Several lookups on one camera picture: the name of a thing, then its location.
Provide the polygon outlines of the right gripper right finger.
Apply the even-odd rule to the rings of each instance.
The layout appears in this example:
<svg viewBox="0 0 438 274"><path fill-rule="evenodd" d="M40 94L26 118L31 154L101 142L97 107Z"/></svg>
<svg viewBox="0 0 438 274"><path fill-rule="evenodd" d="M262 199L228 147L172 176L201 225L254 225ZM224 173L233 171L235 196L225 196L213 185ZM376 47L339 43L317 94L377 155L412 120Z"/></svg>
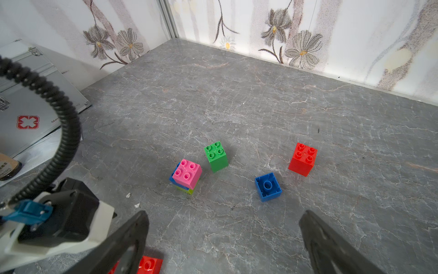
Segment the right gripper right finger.
<svg viewBox="0 0 438 274"><path fill-rule="evenodd" d="M311 210L305 211L299 226L314 273L383 273Z"/></svg>

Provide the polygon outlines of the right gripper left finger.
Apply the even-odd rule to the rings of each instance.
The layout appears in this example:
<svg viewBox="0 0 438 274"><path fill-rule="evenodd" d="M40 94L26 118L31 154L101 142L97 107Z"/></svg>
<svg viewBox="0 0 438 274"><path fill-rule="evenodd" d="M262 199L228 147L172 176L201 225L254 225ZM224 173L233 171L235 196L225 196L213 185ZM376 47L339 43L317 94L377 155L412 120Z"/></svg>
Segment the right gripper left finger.
<svg viewBox="0 0 438 274"><path fill-rule="evenodd" d="M67 274L135 274L143 257L149 219L145 211L137 212L130 220L66 271Z"/></svg>

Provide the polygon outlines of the long red lego brick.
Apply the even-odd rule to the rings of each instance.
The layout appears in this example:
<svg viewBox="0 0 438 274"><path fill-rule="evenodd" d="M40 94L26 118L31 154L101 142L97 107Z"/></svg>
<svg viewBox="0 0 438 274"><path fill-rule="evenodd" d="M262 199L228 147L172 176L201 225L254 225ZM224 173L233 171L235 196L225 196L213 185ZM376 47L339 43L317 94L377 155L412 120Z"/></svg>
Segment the long red lego brick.
<svg viewBox="0 0 438 274"><path fill-rule="evenodd" d="M119 266L120 260L113 266L108 274L121 274L122 267ZM159 274L163 264L163 259L143 256L139 263L137 274Z"/></svg>

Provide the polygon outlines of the lime green square lego brick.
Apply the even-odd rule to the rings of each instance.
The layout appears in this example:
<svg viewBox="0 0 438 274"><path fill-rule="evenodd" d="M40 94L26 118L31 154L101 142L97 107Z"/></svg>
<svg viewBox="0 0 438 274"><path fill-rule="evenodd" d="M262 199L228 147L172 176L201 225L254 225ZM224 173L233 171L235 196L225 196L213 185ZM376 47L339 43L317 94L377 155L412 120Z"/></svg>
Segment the lime green square lego brick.
<svg viewBox="0 0 438 274"><path fill-rule="evenodd" d="M194 192L194 190L192 190L192 189L185 190L185 189L183 189L183 188L181 188L181 187L178 187L178 186L176 186L176 188L177 188L178 190L180 190L180 191L186 193L186 194L189 194L189 195L192 195L193 192Z"/></svg>

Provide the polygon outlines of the pink square lego brick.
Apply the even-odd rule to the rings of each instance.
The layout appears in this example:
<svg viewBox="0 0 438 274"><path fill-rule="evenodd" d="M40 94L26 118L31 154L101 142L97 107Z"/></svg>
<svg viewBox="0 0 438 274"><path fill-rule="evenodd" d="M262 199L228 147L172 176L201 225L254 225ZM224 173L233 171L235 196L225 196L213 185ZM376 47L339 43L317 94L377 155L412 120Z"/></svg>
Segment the pink square lego brick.
<svg viewBox="0 0 438 274"><path fill-rule="evenodd" d="M189 189L195 189L202 174L202 167L194 162L183 159L172 178L177 183Z"/></svg>

